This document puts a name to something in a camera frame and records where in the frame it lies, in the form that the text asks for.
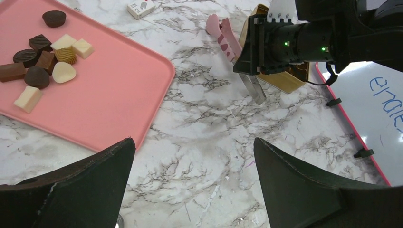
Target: striped chocolate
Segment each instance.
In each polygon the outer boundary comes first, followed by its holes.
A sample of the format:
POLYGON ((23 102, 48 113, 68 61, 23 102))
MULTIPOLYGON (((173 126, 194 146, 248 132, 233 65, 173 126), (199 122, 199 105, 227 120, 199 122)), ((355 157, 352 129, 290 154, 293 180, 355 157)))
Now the striped chocolate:
POLYGON ((77 56, 71 47, 55 50, 55 56, 59 62, 65 62, 71 65, 75 64, 77 61, 77 56))
POLYGON ((14 63, 23 63, 25 68, 34 66, 39 59, 39 55, 32 49, 25 49, 15 53, 13 57, 14 63))
POLYGON ((39 54, 42 51, 52 51, 50 45, 52 44, 44 35, 40 34, 28 40, 29 46, 39 54))

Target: whiteboard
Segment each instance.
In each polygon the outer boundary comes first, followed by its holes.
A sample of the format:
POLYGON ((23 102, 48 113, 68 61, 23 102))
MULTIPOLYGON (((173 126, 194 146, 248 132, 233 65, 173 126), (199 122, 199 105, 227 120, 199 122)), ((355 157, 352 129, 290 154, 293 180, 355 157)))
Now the whiteboard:
MULTIPOLYGON (((318 72, 330 77, 325 63, 318 72)), ((330 91, 391 186, 403 185, 403 73, 373 63, 351 63, 330 91)))

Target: rectangular chocolate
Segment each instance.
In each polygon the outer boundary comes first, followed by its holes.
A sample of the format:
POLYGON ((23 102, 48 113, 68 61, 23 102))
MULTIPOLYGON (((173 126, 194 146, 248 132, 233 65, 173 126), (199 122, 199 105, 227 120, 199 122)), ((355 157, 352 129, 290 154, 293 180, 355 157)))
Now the rectangular chocolate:
POLYGON ((0 66, 0 82, 23 79, 25 73, 26 72, 23 63, 11 63, 2 65, 0 66))
POLYGON ((42 51, 52 51, 52 43, 42 34, 28 40, 29 46, 39 54, 42 51))
POLYGON ((55 54, 42 51, 36 66, 45 69, 49 75, 52 75, 53 68, 57 62, 55 54))

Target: round chocolate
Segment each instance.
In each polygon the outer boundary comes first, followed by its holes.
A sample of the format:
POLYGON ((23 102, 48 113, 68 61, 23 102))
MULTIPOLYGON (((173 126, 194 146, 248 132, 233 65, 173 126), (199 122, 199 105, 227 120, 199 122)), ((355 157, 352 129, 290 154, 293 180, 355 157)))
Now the round chocolate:
POLYGON ((32 49, 25 49, 15 53, 13 56, 14 63, 23 63, 25 68, 34 66, 39 59, 39 55, 32 49))
POLYGON ((66 22, 66 14, 59 10, 52 10, 44 13, 42 19, 51 28, 57 28, 66 22))
POLYGON ((24 81, 27 85, 38 89, 46 88, 50 84, 49 74, 38 66, 30 67, 25 74, 24 81))

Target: white chocolate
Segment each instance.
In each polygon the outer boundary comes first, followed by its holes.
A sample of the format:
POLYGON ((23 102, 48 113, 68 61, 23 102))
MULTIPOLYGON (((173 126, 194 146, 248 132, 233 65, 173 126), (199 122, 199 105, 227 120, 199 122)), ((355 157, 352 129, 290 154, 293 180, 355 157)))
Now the white chocolate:
POLYGON ((50 46, 52 47, 53 50, 59 50, 62 48, 71 47, 76 41, 77 41, 76 39, 72 38, 68 34, 65 34, 50 46))
POLYGON ((88 58, 95 51, 94 47, 84 39, 78 40, 72 47, 74 53, 83 59, 88 58))
POLYGON ((55 80, 57 83, 68 82, 75 78, 76 75, 77 71, 74 69, 74 67, 65 62, 56 63, 52 73, 53 80, 55 80))
POLYGON ((35 87, 27 86, 24 92, 14 102, 14 105, 21 108, 27 113, 31 113, 42 97, 42 92, 35 87))

